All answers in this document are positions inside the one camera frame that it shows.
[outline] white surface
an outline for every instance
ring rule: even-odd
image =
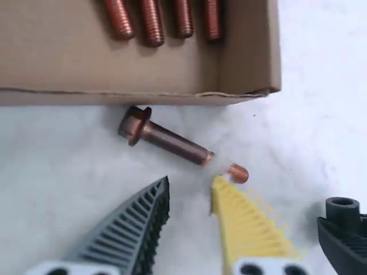
[[[367,209],[367,2],[280,0],[283,92],[231,107],[154,107],[153,119],[232,154],[289,223],[315,274],[335,274],[316,237],[324,199]],[[166,174],[171,218],[155,274],[220,274],[216,217],[196,168],[116,134],[124,108],[0,108],[1,274],[59,258],[134,192]]]
[[[49,261],[42,262],[27,270],[24,275],[46,275],[55,270],[65,270],[67,275],[121,275],[119,268],[111,265],[76,264],[75,262]]]
[[[242,258],[239,259],[233,267],[232,274],[233,275],[243,275],[243,271],[241,269],[247,266],[256,266],[261,269],[263,274],[265,275],[285,275],[285,270],[288,267],[298,268],[300,273],[301,271],[307,272],[310,271],[308,267],[303,264],[303,262],[295,261],[291,258],[274,258],[274,257],[260,257],[260,258]]]

